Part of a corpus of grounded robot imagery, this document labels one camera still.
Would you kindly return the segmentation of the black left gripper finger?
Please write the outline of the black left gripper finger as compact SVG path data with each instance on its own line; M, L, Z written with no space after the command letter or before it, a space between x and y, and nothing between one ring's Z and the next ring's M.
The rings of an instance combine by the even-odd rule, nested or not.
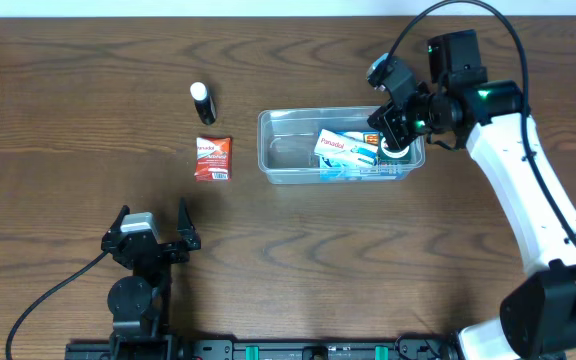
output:
M177 233L182 239L195 239L197 237L196 228L189 216L187 204L181 198L178 206Z
M121 232L121 224L126 215L130 214L130 208L127 205L123 205L116 217L113 221L112 225L109 228L110 234L120 233Z

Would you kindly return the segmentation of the green Zam-Buk tin box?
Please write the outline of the green Zam-Buk tin box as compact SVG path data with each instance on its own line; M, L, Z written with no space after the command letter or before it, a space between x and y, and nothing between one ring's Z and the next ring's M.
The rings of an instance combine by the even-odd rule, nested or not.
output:
M382 139L378 145L378 164L379 165L402 165L409 164L411 161L410 147L403 150L392 150L388 147L385 139Z

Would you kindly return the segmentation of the white Panadol box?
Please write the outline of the white Panadol box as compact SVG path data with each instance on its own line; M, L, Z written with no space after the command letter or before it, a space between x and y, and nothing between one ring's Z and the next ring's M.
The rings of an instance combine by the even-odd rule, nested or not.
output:
M369 168L377 164L378 147L323 129L314 154L326 167Z

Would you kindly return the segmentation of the red Panadol ActiFast packet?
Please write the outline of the red Panadol ActiFast packet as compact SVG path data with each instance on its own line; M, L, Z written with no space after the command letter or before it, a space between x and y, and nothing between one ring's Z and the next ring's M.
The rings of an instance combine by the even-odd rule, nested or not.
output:
M232 139L197 137L197 161L194 177L196 181L230 181Z

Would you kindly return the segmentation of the blue Cool Fever box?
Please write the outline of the blue Cool Fever box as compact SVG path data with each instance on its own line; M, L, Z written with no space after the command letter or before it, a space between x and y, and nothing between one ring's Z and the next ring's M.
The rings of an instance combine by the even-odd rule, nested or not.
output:
M378 145L380 144L382 139L385 139L383 135L377 131L338 131L334 132L340 135L344 135L347 137L351 137L357 139L359 141L371 144L371 145ZM376 180L377 178L393 178L396 179L401 177L404 173L401 170L401 167L404 165L409 164L402 164L402 165L379 165L378 164L378 154L377 154L377 164L375 166L369 168L330 168L326 167L323 161L320 159L319 156L319 168L320 171L320 178L322 180L331 180L331 179L355 179L355 180Z

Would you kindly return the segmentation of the clear plastic container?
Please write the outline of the clear plastic container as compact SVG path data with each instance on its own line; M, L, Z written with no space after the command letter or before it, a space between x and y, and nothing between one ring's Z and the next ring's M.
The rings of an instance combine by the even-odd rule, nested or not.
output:
M308 184L352 181L395 181L404 179L425 162L425 149L420 139L410 145L411 163L404 165L401 177L376 180L320 178L319 158L314 154L321 130L376 131L367 119L375 106L328 107L267 110L258 118L258 164L273 184Z

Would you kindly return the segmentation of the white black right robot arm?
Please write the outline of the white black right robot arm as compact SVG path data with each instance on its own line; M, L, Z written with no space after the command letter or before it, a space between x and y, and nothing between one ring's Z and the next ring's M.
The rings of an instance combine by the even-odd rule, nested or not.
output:
M429 83L392 55L371 65L369 84L389 100L368 123L393 150L452 132L490 182L527 276L496 318L460 330L446 357L561 359L576 348L576 210L540 146L522 91L511 80L489 80L475 32L430 39L428 56Z

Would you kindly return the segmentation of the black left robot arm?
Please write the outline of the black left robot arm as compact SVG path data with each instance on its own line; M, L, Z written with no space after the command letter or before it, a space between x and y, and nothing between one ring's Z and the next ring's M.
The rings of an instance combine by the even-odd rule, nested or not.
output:
M168 333L171 266L189 261L201 248L186 202L178 210L180 239L161 243L150 212L130 212L123 206L106 234L101 249L132 274L110 289L107 305L113 315L109 338L112 359L172 359L178 343Z

